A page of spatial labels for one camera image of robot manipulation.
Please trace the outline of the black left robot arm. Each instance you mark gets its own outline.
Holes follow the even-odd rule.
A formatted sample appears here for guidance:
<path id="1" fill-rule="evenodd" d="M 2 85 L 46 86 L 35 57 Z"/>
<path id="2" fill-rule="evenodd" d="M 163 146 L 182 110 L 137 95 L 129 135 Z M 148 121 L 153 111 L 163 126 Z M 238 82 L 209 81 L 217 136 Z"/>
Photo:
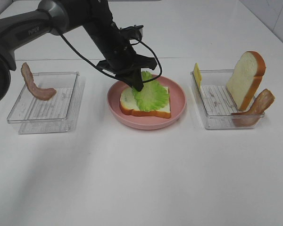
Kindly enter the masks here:
<path id="1" fill-rule="evenodd" d="M 141 70 L 160 67 L 156 55 L 142 56 L 131 41 L 142 43 L 142 26 L 118 28 L 106 0 L 43 0 L 35 11 L 0 19 L 0 100 L 6 95 L 14 52 L 46 33 L 63 36 L 83 27 L 104 56 L 93 67 L 100 73 L 141 91 Z"/>

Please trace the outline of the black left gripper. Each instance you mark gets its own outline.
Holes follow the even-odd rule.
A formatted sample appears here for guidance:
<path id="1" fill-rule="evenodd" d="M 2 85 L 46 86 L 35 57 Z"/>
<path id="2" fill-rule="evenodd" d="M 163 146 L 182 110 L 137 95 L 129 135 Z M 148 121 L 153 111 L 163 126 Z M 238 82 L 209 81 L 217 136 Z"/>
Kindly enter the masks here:
<path id="1" fill-rule="evenodd" d="M 83 28 L 105 58 L 97 64 L 97 68 L 112 72 L 119 81 L 141 91 L 141 69 L 154 70 L 159 65 L 155 54 L 153 57 L 139 55 L 133 48 L 135 44 L 130 43 L 134 40 L 137 44 L 146 46 L 142 42 L 144 26 L 118 28 L 114 21 L 104 24 L 94 20 L 84 24 Z"/>

